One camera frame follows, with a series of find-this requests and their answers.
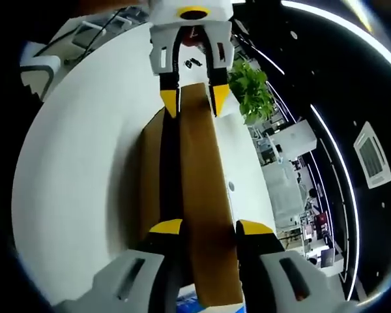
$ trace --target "white round table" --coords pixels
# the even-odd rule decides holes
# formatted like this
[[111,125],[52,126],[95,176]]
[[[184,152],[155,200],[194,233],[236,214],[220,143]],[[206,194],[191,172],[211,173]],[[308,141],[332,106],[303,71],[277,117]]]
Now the white round table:
[[[55,88],[26,136],[14,177],[12,225],[21,261],[52,305],[86,292],[94,274],[133,239],[136,142],[163,106],[151,49],[149,24],[103,45]],[[188,70],[182,64],[191,57],[203,66]],[[181,85],[206,81],[204,64],[197,48],[181,46]],[[215,127],[226,179],[236,187],[229,195],[233,216],[274,228],[243,118],[215,119]]]

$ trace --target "green plant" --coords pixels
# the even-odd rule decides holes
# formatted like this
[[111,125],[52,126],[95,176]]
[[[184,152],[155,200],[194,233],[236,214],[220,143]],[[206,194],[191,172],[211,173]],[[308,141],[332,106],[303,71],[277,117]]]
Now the green plant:
[[237,60],[233,63],[229,86],[240,103],[239,110],[245,116],[245,124],[267,120],[274,110],[266,80],[267,75],[254,70],[248,62]]

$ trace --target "white chair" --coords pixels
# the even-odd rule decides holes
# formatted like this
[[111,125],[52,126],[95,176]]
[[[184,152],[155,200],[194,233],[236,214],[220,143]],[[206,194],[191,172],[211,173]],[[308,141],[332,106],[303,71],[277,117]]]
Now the white chair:
[[24,85],[29,85],[32,92],[44,100],[52,81],[61,67],[61,60],[56,55],[35,57],[36,50],[44,45],[30,42],[26,45],[20,61],[20,76]]

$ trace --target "black object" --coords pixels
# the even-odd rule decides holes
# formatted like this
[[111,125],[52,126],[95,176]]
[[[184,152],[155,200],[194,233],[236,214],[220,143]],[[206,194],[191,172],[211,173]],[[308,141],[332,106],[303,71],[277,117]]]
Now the black object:
[[197,59],[194,59],[193,57],[190,59],[190,61],[193,62],[193,63],[194,63],[195,65],[197,65],[198,67],[200,67],[201,65],[203,65],[203,64],[201,64],[200,61],[198,61]]
[[188,11],[184,12],[180,15],[180,18],[183,18],[184,20],[200,20],[201,18],[205,18],[207,16],[207,13],[204,11]]
[[138,250],[161,254],[165,258],[156,274],[149,300],[149,313],[175,312],[177,297],[184,282],[186,258],[185,234],[148,233]]
[[310,259],[307,259],[307,261],[309,261],[313,265],[317,264],[317,259],[316,258],[310,258]]
[[311,188],[309,191],[308,191],[308,195],[312,198],[317,198],[317,191],[315,188]]
[[164,114],[159,161],[160,222],[183,218],[180,116]]
[[189,60],[185,61],[185,66],[188,67],[188,68],[192,68],[193,66],[193,63],[191,63]]
[[272,136],[273,134],[275,134],[275,130],[274,130],[272,127],[270,127],[270,128],[268,128],[268,129],[266,129],[266,130],[264,130],[264,131],[262,132],[262,136],[264,136],[264,137],[266,137],[267,134],[268,134],[269,136]]
[[[203,28],[203,26],[182,26],[178,30],[177,36],[175,37],[173,51],[172,51],[172,67],[173,70],[170,73],[159,74],[160,78],[160,90],[176,90],[177,92],[177,112],[179,112],[179,68],[178,68],[178,56],[182,40],[184,36],[190,31],[197,33],[197,38],[200,43],[203,44],[206,56],[207,76],[209,77],[209,91],[210,94],[214,94],[214,86],[226,85],[227,84],[227,70],[226,68],[214,68],[213,52],[210,40]],[[217,116],[216,111],[216,99],[211,98],[212,108],[214,116]]]
[[321,264],[320,267],[329,267],[334,263],[334,248],[323,250],[321,252]]
[[247,312],[276,312],[275,294],[260,255],[283,252],[284,248],[273,233],[245,235],[240,221],[236,223],[239,278],[245,294]]

